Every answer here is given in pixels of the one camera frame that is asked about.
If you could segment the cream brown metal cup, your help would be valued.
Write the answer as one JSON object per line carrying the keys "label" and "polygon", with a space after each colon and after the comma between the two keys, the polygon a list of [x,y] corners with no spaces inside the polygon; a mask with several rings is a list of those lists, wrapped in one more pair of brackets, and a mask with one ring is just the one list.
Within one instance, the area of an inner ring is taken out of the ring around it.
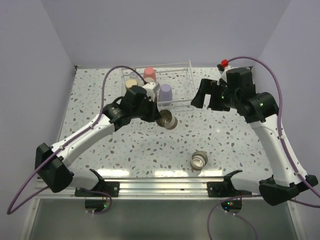
{"label": "cream brown metal cup", "polygon": [[128,80],[126,80],[124,86],[125,89],[128,91],[130,88],[132,88],[133,86],[138,86],[138,81],[136,79],[130,78]]}

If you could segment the beige plastic cup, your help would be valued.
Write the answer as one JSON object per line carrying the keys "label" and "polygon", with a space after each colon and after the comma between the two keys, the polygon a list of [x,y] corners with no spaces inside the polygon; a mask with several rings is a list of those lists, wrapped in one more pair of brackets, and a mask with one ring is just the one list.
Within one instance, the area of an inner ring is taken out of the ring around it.
{"label": "beige plastic cup", "polygon": [[152,77],[146,77],[144,78],[145,84],[147,83],[155,83],[156,81]]}

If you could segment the clear plastic cup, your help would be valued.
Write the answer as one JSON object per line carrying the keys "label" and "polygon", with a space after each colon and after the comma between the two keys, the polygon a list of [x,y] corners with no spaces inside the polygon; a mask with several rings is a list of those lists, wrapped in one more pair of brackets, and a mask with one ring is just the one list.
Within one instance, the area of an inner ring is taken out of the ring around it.
{"label": "clear plastic cup", "polygon": [[131,78],[131,79],[138,79],[138,75],[135,73],[135,72],[131,72],[130,74],[129,74],[129,77]]}

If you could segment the purple plastic cup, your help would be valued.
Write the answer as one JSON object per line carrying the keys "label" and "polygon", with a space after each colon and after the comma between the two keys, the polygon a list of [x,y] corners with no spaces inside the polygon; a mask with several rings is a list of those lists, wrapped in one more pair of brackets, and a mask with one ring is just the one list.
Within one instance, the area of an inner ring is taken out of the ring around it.
{"label": "purple plastic cup", "polygon": [[172,100],[173,100],[172,87],[169,84],[165,83],[160,87],[158,102],[163,106],[169,106]]}

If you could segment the red plastic cup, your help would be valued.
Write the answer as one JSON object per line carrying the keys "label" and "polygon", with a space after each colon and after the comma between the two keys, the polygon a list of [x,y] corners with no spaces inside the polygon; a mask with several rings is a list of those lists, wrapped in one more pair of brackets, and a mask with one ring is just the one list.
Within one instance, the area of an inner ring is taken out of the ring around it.
{"label": "red plastic cup", "polygon": [[156,71],[154,70],[153,67],[151,66],[148,66],[144,69],[144,72],[143,72],[143,78],[151,78],[153,79],[153,81],[156,81],[157,78],[156,78]]}

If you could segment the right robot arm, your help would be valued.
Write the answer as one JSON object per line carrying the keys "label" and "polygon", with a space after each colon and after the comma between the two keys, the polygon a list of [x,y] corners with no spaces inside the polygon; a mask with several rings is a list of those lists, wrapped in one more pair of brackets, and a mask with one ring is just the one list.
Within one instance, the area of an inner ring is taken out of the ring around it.
{"label": "right robot arm", "polygon": [[235,109],[244,117],[262,144],[272,169],[267,179],[256,179],[241,170],[227,174],[222,185],[227,196],[235,196],[239,191],[257,193],[269,205],[276,206],[318,185],[317,177],[302,167],[286,137],[275,98],[268,92],[256,92],[249,68],[225,70],[219,80],[201,79],[191,105],[203,108],[206,95],[210,96],[209,109]]}

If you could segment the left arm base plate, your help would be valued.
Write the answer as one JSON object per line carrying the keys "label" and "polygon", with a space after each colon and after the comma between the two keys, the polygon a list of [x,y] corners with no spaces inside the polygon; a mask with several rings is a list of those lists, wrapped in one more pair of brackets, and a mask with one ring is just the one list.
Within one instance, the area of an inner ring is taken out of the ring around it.
{"label": "left arm base plate", "polygon": [[120,191],[120,183],[118,181],[100,182],[91,190],[77,188],[74,195],[76,197],[105,197],[108,194],[110,197],[118,197]]}

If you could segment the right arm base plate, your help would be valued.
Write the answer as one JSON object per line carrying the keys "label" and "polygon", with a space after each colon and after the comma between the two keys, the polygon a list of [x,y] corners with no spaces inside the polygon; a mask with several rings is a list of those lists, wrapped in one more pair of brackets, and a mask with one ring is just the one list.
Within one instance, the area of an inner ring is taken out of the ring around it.
{"label": "right arm base plate", "polygon": [[236,190],[229,180],[208,181],[206,183],[209,198],[231,198],[236,196],[252,195],[246,190]]}

